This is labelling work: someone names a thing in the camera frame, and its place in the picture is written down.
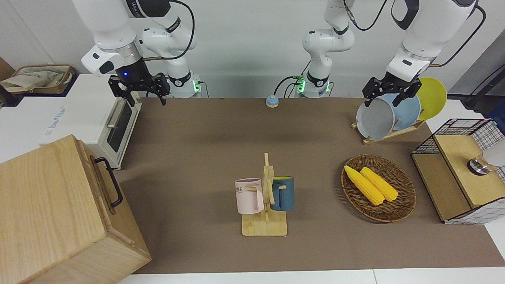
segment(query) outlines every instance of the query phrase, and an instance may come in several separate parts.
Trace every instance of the oven door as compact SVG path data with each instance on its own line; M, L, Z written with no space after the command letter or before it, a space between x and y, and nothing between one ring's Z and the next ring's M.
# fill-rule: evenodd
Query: oven door
M109 157L114 157L114 162L119 167L123 159L124 151L130 140L130 135L137 118L138 110L125 100L117 100L112 114L107 122L105 139L102 149Z

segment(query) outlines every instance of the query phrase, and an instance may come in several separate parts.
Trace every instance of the label on box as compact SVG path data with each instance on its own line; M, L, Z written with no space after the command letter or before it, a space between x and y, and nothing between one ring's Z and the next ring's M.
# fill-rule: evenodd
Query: label on box
M66 112L67 110L67 106L61 106L60 109L58 110L58 113L55 115L55 117L53 118L53 122L51 123L51 125L47 128L47 130L45 131L44 133L44 136L45 137L49 137L51 136L51 134L54 132L56 126L58 125L58 123L60 122L60 119L61 117L63 116L63 114Z

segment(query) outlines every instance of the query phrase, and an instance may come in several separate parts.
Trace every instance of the black metal handle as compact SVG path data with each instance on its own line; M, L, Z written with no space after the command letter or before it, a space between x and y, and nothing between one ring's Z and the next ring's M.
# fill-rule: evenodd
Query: black metal handle
M112 167L109 164L109 161L107 161L107 159L104 157L100 157L100 158L96 158L94 160L94 162L97 164L100 162L105 163L107 171L109 172L109 175L111 176L112 183L114 184L114 188L116 189L116 193L118 194L118 199L111 203L111 207L114 208L114 207L120 205L121 202L123 202L123 194L121 193L121 190L119 189L118 181L116 180L116 177L114 176L114 173L112 172Z
M393 16L393 6L396 0L394 0L393 5L391 6L391 16L393 17L393 21L402 30L406 30L410 26L410 24L416 17L417 12L419 11L419 0L404 0L404 1L407 6L407 13L405 14L403 20L401 21Z

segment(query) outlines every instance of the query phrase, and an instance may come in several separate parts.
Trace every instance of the brown mat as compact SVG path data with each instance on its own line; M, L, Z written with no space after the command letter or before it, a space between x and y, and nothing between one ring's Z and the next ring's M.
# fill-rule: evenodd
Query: brown mat
M361 99L143 100L117 177L153 260L137 273L504 266L484 226L443 225L410 157L421 129L364 146L351 129ZM292 175L288 236L244 237L234 180L261 177L268 152ZM375 224L341 193L345 161L394 161L417 192L411 216Z

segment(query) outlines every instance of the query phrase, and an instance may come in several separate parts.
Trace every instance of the oven handle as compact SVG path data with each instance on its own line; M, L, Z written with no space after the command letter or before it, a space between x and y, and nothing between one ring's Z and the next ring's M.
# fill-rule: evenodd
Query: oven handle
M118 126L119 119L121 118L121 114L123 113L125 100L120 100L114 107L114 111L112 112L111 118L107 122L107 128L116 128Z
M112 208L117 207L118 205L121 204L121 202L123 202L123 194L121 193L121 189L119 188L119 185L118 185L118 182L116 180L116 177L114 176L114 173L112 172L112 167L109 164L109 161L107 161L107 159L104 158L104 157L100 157L100 158L94 159L94 162L96 164L98 164L100 162L104 162L105 163L107 171L109 172L109 175L111 176L112 183L114 184L114 188L116 189L116 193L118 194L118 199L116 201L114 201L114 202L111 203L111 207Z

